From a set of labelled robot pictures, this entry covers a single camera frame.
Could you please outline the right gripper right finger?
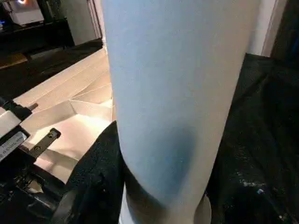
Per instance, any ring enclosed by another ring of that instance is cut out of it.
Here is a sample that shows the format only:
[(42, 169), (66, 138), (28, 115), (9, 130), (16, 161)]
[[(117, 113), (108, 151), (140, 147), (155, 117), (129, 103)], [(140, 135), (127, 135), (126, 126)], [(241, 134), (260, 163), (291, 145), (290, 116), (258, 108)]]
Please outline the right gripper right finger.
[(216, 163), (207, 187), (213, 224), (297, 224), (257, 169)]

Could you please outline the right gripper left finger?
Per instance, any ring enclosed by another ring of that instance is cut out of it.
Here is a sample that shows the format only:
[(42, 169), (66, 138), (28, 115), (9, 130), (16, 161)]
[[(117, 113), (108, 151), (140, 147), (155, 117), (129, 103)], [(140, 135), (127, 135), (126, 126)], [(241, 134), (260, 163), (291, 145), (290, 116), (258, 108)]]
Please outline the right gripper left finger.
[(117, 224), (124, 189), (116, 121), (96, 139), (73, 169), (54, 212), (54, 224)]

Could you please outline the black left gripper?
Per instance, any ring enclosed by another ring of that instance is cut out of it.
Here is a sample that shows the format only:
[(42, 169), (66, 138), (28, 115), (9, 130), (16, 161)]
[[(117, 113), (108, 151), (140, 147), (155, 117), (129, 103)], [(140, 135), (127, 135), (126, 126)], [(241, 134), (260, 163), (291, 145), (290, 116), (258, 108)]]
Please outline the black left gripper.
[(29, 133), (16, 127), (0, 139), (0, 222), (46, 224), (62, 198), (65, 184), (35, 164), (59, 137), (52, 128), (32, 149), (23, 146)]

